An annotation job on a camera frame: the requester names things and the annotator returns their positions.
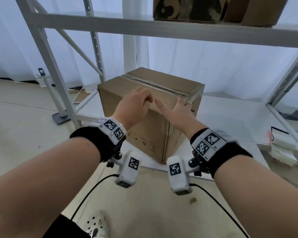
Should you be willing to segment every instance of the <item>cable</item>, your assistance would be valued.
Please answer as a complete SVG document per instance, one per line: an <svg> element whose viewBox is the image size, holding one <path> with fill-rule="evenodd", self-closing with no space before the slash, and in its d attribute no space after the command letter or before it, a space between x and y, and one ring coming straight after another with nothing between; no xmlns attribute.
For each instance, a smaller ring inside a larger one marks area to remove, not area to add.
<svg viewBox="0 0 298 238"><path fill-rule="evenodd" d="M238 228L240 228L240 230L243 232L243 234L249 238L249 236L246 234L246 232L243 230L243 228L237 223L237 221L230 215L229 212L227 212L227 210L209 193L207 192L204 188L202 188L201 186L197 185L197 184L193 184L190 183L190 186L196 186L199 187L200 189L202 189L205 193L207 193L222 209L223 211L225 211L225 213L232 219L232 221L234 221L234 223L237 225Z"/></svg>
<svg viewBox="0 0 298 238"><path fill-rule="evenodd" d="M76 213L78 212L79 208L82 206L82 204L84 203L84 201L86 200L86 198L90 195L90 193L101 183L103 182L105 179L109 178L109 177L118 177L119 175L117 174L113 174L110 176L106 176L105 178L103 178L102 180L100 180L97 184L95 184L95 186L88 192L88 194L84 197L84 199L82 200L82 202L79 204L79 206L77 207L77 209L75 210L74 214L72 215L71 220L73 220L74 216L76 215Z"/></svg>

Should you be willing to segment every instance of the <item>black square base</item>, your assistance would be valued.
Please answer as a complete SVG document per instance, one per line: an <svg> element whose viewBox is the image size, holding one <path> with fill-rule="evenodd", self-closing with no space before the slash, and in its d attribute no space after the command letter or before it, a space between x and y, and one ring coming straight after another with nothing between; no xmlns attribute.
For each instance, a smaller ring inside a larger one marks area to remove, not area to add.
<svg viewBox="0 0 298 238"><path fill-rule="evenodd" d="M62 124L62 123L65 123L65 122L71 120L70 113L67 111L67 109L65 110L65 112L67 115L64 117L61 117L60 113L55 113L52 115L52 118L53 118L54 122L56 122L56 124Z"/></svg>

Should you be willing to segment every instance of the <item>cardboard box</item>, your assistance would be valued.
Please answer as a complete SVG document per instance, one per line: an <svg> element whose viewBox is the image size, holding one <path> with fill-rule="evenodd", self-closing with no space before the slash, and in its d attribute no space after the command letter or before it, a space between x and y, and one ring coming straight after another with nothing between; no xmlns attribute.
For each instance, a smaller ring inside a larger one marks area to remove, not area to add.
<svg viewBox="0 0 298 238"><path fill-rule="evenodd" d="M216 23L229 0L153 0L155 20Z"/></svg>
<svg viewBox="0 0 298 238"><path fill-rule="evenodd" d="M153 0L155 20L202 23L239 23L271 27L277 24L288 0Z"/></svg>
<svg viewBox="0 0 298 238"><path fill-rule="evenodd" d="M204 84L153 71L138 68L99 85L99 95L106 117L113 115L120 100L137 87L149 88L154 98L160 98L168 108L173 109L177 97L192 103L194 115L198 112ZM150 104L145 119L127 133L127 141L165 164L185 139L184 134L171 127L155 103Z"/></svg>

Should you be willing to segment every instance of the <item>white curtain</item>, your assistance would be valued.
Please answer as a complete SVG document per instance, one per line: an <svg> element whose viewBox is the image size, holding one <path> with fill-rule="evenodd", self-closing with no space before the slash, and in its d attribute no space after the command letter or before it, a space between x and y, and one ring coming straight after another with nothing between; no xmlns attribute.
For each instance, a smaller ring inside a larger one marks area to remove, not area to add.
<svg viewBox="0 0 298 238"><path fill-rule="evenodd" d="M38 1L50 13L85 13L83 0ZM96 16L152 18L152 0L92 1ZM298 23L298 0L289 0L279 23ZM99 83L97 73L55 30L46 32L68 87ZM95 62L90 34L67 33ZM104 33L99 33L99 40L107 79L146 67L204 83L205 92L226 92L237 98L262 101L267 100L298 56L298 49L285 47ZM0 0L0 77L33 80L40 67L48 73L15 0ZM298 90L289 92L281 104L297 109Z"/></svg>

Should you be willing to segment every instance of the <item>person's left hand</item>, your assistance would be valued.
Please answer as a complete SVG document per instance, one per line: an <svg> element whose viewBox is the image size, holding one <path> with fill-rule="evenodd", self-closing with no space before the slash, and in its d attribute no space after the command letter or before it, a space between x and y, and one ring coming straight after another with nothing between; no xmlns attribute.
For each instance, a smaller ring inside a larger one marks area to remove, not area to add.
<svg viewBox="0 0 298 238"><path fill-rule="evenodd" d="M146 116L152 102L149 89L136 88L120 101L112 117L129 130Z"/></svg>

